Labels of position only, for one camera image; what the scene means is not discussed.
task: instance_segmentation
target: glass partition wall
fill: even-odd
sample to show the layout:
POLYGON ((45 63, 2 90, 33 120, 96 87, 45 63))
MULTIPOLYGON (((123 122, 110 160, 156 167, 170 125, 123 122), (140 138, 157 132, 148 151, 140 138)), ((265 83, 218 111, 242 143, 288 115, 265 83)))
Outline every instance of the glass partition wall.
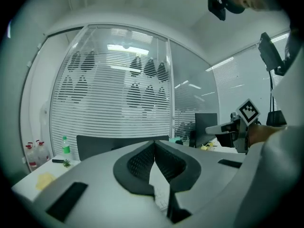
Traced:
POLYGON ((209 64, 199 56, 171 42, 174 74, 175 137, 189 145, 195 130, 195 113, 217 113, 219 99, 214 75, 209 64))
POLYGON ((79 160, 76 136, 170 135, 171 69, 165 38, 134 28, 88 26, 57 75, 50 104, 54 154, 62 136, 79 160))

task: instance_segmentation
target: white wall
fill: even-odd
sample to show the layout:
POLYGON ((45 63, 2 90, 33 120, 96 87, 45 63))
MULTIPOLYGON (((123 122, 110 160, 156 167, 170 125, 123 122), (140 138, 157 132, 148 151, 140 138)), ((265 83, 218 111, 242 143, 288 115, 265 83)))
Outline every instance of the white wall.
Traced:
POLYGON ((91 6, 86 9, 73 11, 58 21, 48 31, 48 34, 67 28, 83 26, 87 23, 122 24, 146 29, 171 38, 200 57, 207 58, 207 54, 202 50, 196 39, 196 35, 191 30, 161 14, 152 13, 140 8, 91 6))
POLYGON ((221 21, 208 12, 192 29, 208 55, 208 61, 215 64, 257 43, 263 32, 273 37, 287 31, 289 19, 283 12, 255 12, 247 9, 242 14, 226 11, 226 20, 221 21))
POLYGON ((28 173, 22 163, 19 107, 27 63, 37 52, 44 33, 69 10, 66 0, 28 0, 11 22, 11 38, 0 48, 0 162, 11 183, 28 173))
POLYGON ((79 30, 52 36, 47 39, 35 58, 28 74, 21 102, 21 136, 27 142, 45 141, 51 152, 47 127, 46 102, 52 94, 53 83, 63 62, 67 47, 79 30))

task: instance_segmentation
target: fluorescent light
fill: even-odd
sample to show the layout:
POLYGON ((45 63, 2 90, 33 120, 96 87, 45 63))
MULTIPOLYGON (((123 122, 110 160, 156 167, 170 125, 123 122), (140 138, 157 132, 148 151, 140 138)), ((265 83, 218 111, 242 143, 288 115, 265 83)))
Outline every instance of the fluorescent light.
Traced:
POLYGON ((276 41, 278 41, 278 40, 282 40, 282 39, 288 38, 288 37, 289 37, 289 33, 283 34, 283 35, 281 35, 281 36, 278 36, 278 37, 276 37, 276 38, 273 38, 273 39, 271 40, 271 42, 274 43, 274 42, 276 42, 276 41))
POLYGON ((233 89, 233 88, 236 88, 236 87, 240 87, 240 86, 244 86, 244 85, 234 86, 234 87, 231 87, 230 89, 233 89))
POLYGON ((107 45, 108 50, 110 51, 125 51, 125 52, 132 52, 132 53, 139 53, 142 55, 148 55, 149 51, 144 50, 141 48, 136 48, 136 47, 129 47, 128 49, 124 48, 123 46, 120 45, 107 45))
POLYGON ((136 73, 140 73, 141 70, 136 69, 136 68, 129 68, 129 67, 124 67, 124 66, 110 66, 113 69, 120 69, 120 70, 125 70, 125 71, 131 71, 131 72, 136 72, 136 73))
POLYGON ((198 86, 196 86, 196 85, 189 84, 189 86, 194 87, 194 88, 196 88, 196 89, 201 89, 201 87, 198 87, 198 86))
POLYGON ((166 58, 167 58, 167 63, 170 65, 170 59, 169 59, 169 57, 166 56, 166 58))
POLYGON ((205 101, 204 99, 198 97, 197 95, 195 95, 194 97, 197 98, 197 99, 199 99, 199 100, 201 100, 201 101, 205 101))
POLYGON ((177 89, 177 88, 180 87, 181 85, 184 85, 184 84, 186 84, 186 83, 188 83, 188 82, 189 82, 189 81, 186 80, 186 81, 182 82, 181 84, 176 85, 174 88, 177 89))
POLYGON ((8 25, 8 38, 10 38, 10 23, 11 23, 11 21, 9 22, 9 25, 8 25))
MULTIPOLYGON (((211 93, 208 93, 208 94, 204 94, 204 95, 210 95, 210 94, 213 94, 213 93, 215 93, 215 92, 211 92, 211 93)), ((204 95, 201 95, 201 96, 204 96, 204 95)))
POLYGON ((206 70, 206 72, 209 72, 209 71, 211 71, 211 70, 213 70, 213 69, 215 69, 215 68, 217 68, 217 67, 219 67, 219 66, 222 66, 222 65, 226 64, 227 62, 231 62, 233 59, 234 59, 234 57, 228 58, 227 60, 222 61, 222 62, 220 62, 220 63, 218 63, 218 64, 216 64, 216 65, 214 65, 214 66, 208 68, 208 69, 206 70))
POLYGON ((77 47, 77 45, 78 45, 78 42, 77 42, 77 43, 76 43, 75 45, 73 45, 73 46, 72 46, 72 48, 75 48, 75 47, 77 47))

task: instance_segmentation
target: black cable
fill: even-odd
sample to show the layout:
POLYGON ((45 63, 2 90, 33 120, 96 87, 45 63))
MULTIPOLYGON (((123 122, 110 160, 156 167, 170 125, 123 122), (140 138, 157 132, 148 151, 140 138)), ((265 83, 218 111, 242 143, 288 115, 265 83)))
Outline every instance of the black cable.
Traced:
POLYGON ((270 74, 270 71, 268 71, 269 73, 269 77, 270 77, 270 107, 269 107, 269 112, 271 112, 271 97, 272 97, 272 89, 273 89, 273 85, 272 85, 272 78, 271 78, 271 74, 270 74))
POLYGON ((270 109, 269 109, 269 112, 271 112, 271 98, 272 98, 272 125, 273 125, 275 122, 275 99, 274 99, 274 96, 272 95, 272 90, 274 89, 274 85, 272 82, 272 77, 271 77, 270 71, 268 71, 268 73, 269 73, 269 77, 270 77, 270 109))

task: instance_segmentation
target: black monitor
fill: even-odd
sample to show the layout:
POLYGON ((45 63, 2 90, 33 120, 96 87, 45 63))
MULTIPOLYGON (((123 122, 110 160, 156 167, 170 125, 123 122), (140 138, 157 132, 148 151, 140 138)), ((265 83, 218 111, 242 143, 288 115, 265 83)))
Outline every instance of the black monitor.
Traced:
POLYGON ((215 125, 218 125, 217 113, 195 113, 196 147, 205 145, 215 138, 215 135, 206 134, 206 127, 215 125))
POLYGON ((125 146, 149 140, 169 140, 168 136, 155 136, 143 138, 101 138, 77 135, 77 148, 81 161, 94 155, 123 148, 125 146))

